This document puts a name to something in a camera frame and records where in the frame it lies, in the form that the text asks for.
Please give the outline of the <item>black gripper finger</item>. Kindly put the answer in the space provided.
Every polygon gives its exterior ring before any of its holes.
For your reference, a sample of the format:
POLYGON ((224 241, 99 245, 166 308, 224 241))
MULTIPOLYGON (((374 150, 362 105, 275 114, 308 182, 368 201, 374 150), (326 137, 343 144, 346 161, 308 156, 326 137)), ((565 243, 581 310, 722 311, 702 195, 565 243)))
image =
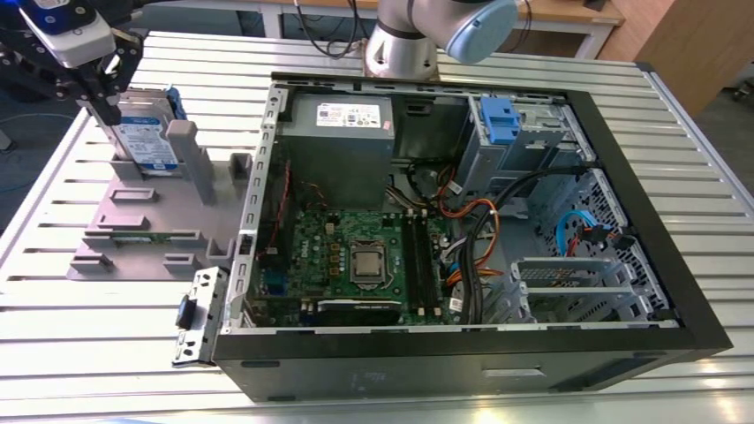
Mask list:
POLYGON ((111 72, 106 72, 100 78, 104 88, 104 106, 98 115, 104 123, 119 123, 122 111, 118 107, 118 96, 128 89, 136 68, 143 58, 144 36, 138 33, 112 29, 116 42, 118 63, 111 72))
POLYGON ((103 60, 75 68, 62 66, 29 31, 1 30, 1 80, 13 82, 56 100, 88 104, 104 125, 116 125, 116 91, 103 60))

